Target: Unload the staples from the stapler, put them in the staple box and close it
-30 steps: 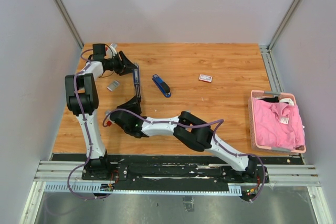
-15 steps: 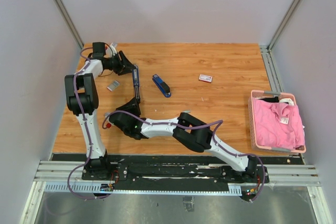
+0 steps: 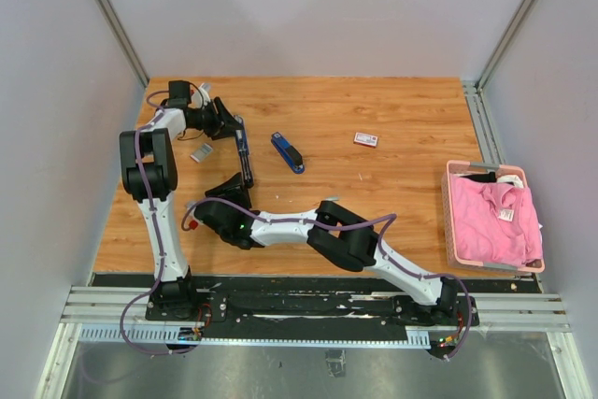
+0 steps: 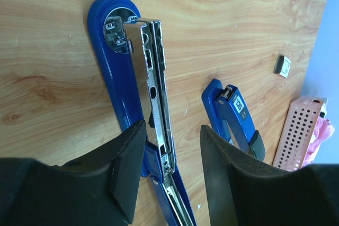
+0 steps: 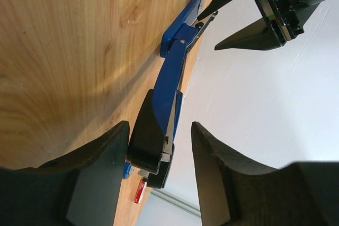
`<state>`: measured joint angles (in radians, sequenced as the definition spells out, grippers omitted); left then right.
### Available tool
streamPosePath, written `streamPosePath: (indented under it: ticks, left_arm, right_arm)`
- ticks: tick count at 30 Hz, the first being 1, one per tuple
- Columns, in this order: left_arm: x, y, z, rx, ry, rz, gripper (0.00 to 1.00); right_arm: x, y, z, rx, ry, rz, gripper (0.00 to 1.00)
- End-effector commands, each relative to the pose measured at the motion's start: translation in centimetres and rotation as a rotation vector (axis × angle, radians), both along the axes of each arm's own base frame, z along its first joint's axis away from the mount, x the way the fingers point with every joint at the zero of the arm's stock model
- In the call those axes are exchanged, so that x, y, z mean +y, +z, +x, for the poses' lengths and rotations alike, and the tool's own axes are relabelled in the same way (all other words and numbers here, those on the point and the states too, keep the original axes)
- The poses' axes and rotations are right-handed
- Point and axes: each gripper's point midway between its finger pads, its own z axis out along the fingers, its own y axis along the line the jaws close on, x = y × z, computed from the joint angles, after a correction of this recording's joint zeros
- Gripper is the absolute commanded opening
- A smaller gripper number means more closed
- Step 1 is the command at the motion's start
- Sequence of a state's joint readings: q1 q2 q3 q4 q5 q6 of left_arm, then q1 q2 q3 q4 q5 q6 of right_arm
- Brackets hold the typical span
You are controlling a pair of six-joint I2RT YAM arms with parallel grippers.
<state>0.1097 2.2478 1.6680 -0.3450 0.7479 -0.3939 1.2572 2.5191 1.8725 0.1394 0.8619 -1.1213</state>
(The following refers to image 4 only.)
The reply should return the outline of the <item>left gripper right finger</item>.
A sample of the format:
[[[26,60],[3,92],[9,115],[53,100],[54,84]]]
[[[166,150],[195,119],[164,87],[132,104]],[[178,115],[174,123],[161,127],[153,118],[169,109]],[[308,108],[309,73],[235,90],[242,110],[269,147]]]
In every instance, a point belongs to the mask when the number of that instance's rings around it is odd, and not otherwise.
[[[338,225],[338,165],[278,169],[207,125],[200,147],[211,225]]]

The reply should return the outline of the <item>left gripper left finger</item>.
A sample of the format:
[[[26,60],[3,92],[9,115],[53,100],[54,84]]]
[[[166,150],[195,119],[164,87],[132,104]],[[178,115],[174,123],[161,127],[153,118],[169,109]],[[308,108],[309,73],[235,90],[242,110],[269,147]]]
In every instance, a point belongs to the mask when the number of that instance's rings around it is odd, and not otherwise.
[[[131,225],[146,124],[62,166],[1,159],[1,225]]]

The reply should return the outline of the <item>blue stapler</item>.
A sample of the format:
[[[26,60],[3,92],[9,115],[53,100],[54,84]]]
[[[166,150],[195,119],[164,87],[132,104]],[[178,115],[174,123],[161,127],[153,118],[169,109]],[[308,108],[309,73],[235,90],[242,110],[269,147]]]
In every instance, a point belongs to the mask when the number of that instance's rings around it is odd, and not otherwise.
[[[203,91],[202,102],[216,133],[230,144],[236,141],[243,152],[264,160],[264,142],[238,87],[231,84],[223,87],[214,78]]]
[[[121,130],[146,124],[141,176],[152,182],[169,225],[195,225],[177,166],[161,21],[142,17],[131,0],[96,0],[87,28]]]

